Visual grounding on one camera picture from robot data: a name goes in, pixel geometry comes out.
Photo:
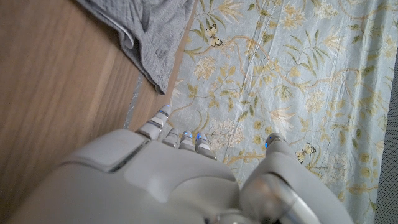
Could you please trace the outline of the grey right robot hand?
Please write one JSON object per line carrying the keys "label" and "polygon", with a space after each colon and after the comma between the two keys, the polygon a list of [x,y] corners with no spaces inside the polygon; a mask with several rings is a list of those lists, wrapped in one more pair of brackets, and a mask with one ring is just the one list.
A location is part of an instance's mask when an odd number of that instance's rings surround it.
{"label": "grey right robot hand", "polygon": [[298,161],[285,138],[244,185],[198,133],[159,134],[163,106],[136,132],[119,129],[66,157],[9,223],[351,223],[331,190]]}

